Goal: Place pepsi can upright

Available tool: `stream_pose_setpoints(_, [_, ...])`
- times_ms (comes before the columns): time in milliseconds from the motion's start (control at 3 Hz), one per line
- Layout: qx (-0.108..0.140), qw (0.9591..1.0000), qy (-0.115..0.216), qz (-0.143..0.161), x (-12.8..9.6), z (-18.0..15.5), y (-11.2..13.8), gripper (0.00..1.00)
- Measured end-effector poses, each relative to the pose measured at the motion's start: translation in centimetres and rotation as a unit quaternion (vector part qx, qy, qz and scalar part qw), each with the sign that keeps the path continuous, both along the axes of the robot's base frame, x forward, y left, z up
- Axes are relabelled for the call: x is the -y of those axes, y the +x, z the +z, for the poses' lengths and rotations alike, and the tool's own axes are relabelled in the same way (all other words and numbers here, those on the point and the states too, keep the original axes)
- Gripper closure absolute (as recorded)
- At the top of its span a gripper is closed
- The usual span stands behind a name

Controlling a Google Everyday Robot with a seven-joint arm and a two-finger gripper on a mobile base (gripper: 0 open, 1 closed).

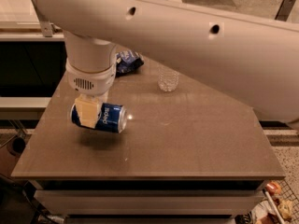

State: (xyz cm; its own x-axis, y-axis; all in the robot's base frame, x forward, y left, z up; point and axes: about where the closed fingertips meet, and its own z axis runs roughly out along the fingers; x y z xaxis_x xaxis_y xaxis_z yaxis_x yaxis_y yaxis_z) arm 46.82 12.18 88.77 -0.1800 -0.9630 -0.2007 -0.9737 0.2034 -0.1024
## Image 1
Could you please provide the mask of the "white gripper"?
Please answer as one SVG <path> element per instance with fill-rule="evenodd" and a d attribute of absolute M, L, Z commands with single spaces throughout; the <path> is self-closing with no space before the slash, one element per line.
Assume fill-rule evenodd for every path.
<path fill-rule="evenodd" d="M 112 86 L 116 76 L 116 64 L 112 61 L 109 67 L 96 72 L 82 71 L 70 62 L 66 62 L 67 80 L 70 87 L 80 93 L 75 99 L 80 124 L 94 128 L 101 111 L 102 101 L 98 96 L 104 95 Z"/>

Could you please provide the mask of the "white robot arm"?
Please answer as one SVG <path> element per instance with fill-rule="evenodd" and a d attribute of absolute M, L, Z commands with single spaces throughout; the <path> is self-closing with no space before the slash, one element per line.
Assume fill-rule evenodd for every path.
<path fill-rule="evenodd" d="M 72 77 L 104 94 L 114 50 L 141 52 L 295 129 L 299 125 L 299 28 L 167 0 L 33 0 L 64 31 Z"/>

